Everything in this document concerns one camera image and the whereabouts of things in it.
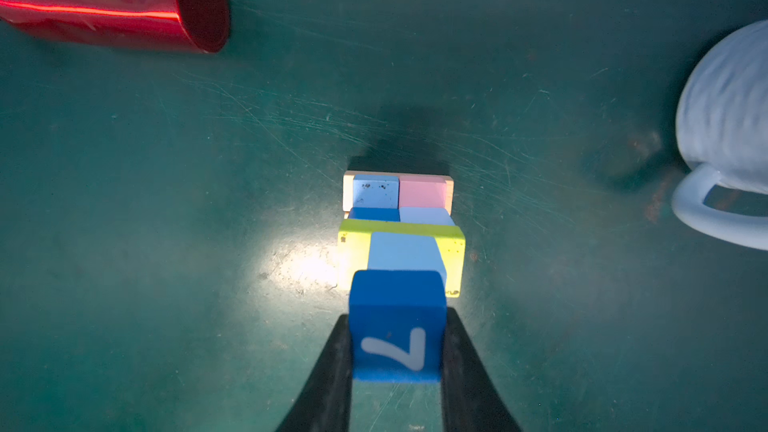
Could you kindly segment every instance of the blue block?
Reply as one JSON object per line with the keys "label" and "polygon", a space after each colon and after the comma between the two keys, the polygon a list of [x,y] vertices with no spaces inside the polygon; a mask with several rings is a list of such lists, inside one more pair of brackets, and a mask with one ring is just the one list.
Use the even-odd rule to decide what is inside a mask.
{"label": "blue block", "polygon": [[352,207],[397,209],[400,179],[395,176],[356,175],[352,180]]}
{"label": "blue block", "polygon": [[430,235],[371,234],[368,269],[433,270],[443,284],[448,277],[437,241]]}
{"label": "blue block", "polygon": [[446,315],[437,272],[358,271],[350,291],[352,377],[439,382]]}
{"label": "blue block", "polygon": [[433,226],[455,226],[451,214],[443,207],[401,207],[400,222],[409,224],[431,224]]}
{"label": "blue block", "polygon": [[352,207],[350,219],[384,220],[390,223],[400,222],[398,209],[380,209],[377,207]]}

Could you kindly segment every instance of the white mug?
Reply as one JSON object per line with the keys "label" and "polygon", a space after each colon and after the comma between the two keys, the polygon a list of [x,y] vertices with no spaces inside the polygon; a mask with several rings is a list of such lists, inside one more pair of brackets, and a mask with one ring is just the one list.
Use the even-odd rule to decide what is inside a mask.
{"label": "white mug", "polygon": [[672,209],[688,226],[768,250],[768,217],[704,205],[716,185],[768,194],[768,21],[718,42],[696,65],[677,105],[677,147],[693,170]]}

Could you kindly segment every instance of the yellow-green block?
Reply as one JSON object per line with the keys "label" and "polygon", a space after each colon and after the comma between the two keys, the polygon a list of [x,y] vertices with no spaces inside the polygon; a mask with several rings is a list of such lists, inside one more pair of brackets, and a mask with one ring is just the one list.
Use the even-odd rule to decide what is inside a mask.
{"label": "yellow-green block", "polygon": [[467,241],[457,226],[389,223],[381,220],[344,219],[339,227],[339,288],[350,290],[352,276],[368,269],[371,234],[393,233],[428,235],[434,237],[440,256],[446,265],[446,295],[458,297],[462,290],[462,269]]}

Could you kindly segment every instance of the toy block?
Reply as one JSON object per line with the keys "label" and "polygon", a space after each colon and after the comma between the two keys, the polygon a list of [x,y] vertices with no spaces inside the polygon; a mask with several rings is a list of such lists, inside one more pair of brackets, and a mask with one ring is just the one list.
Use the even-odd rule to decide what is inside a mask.
{"label": "toy block", "polygon": [[434,270],[440,274],[443,285],[447,277],[437,241],[428,235],[371,234],[368,269]]}
{"label": "toy block", "polygon": [[444,207],[446,180],[437,176],[400,176],[398,207]]}
{"label": "toy block", "polygon": [[381,220],[344,219],[339,227],[336,255],[339,261],[338,287],[350,290],[352,276],[368,269],[373,233],[427,235],[434,237],[446,266],[446,295],[458,297],[462,288],[462,268],[466,239],[457,226],[390,223]]}
{"label": "toy block", "polygon": [[451,215],[443,207],[401,207],[399,212],[401,223],[455,226]]}
{"label": "toy block", "polygon": [[386,220],[391,223],[400,222],[398,209],[381,209],[377,207],[352,207],[350,219]]}
{"label": "toy block", "polygon": [[352,180],[352,206],[397,209],[398,190],[395,176],[358,174]]}
{"label": "toy block", "polygon": [[[369,171],[362,171],[362,170],[346,171],[344,173],[344,180],[342,183],[342,210],[346,213],[352,209],[352,183],[354,182],[354,178],[356,175],[399,176],[400,174],[387,173],[387,172],[369,172]],[[416,176],[416,175],[418,174],[408,174],[408,176]],[[445,207],[446,210],[448,211],[448,214],[450,214],[453,207],[453,179],[451,179],[449,176],[431,176],[431,177],[441,177],[446,181],[446,201],[443,207]]]}
{"label": "toy block", "polygon": [[439,382],[447,312],[435,271],[359,271],[350,291],[352,377]]}

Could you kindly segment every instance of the scratched surface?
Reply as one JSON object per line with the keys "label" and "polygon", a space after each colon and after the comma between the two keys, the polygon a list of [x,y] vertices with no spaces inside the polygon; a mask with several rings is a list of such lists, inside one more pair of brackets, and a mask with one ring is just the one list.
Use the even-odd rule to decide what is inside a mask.
{"label": "scratched surface", "polygon": [[[764,430],[768,256],[669,199],[684,79],[767,0],[231,5],[214,57],[0,24],[0,428],[274,428],[346,308],[350,167],[454,177],[452,305],[526,430]],[[359,384],[352,429],[439,403]]]}

